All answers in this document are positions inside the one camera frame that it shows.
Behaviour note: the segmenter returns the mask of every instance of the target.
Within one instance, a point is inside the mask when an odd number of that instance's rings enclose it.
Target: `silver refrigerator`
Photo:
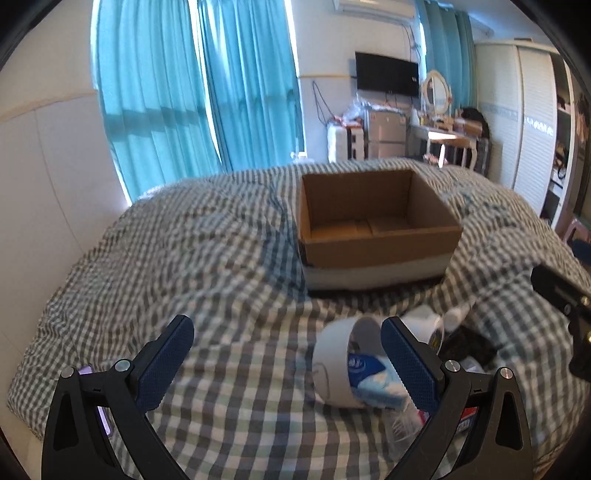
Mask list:
[[[367,109],[363,127],[368,160],[406,156],[407,118],[403,112]]]

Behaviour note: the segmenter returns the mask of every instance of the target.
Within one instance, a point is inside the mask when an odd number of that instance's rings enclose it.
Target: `wardrobe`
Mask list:
[[[477,43],[476,61],[478,108],[491,128],[488,177],[556,229],[574,207],[583,171],[575,115],[581,89],[549,46],[486,41]]]

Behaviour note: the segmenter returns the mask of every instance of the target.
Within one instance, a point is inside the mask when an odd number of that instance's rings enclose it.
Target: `checkered bedsheet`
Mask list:
[[[418,171],[461,219],[445,279],[309,296],[296,243],[299,177],[386,168]],[[393,464],[382,413],[326,407],[314,393],[318,333],[359,313],[387,317],[424,302],[443,313],[475,299],[467,325],[499,348],[496,367],[516,372],[540,466],[569,438],[587,396],[567,369],[566,319],[530,286],[540,261],[591,290],[518,195],[461,168],[399,159],[184,181],[136,202],[73,267],[47,304],[8,405],[41,438],[62,368],[108,369],[182,313],[194,320],[196,340],[148,418],[189,478],[383,478]],[[117,435],[113,446],[139,478]]]

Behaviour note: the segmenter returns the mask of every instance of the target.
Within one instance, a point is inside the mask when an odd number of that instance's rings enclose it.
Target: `blue label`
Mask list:
[[[359,383],[372,375],[386,370],[385,365],[371,355],[361,353],[350,353],[348,361],[349,383],[351,387],[357,388]]]

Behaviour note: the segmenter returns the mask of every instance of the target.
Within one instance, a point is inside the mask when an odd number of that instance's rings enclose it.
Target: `black flat-screen tv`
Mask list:
[[[357,89],[418,97],[418,63],[355,52]]]

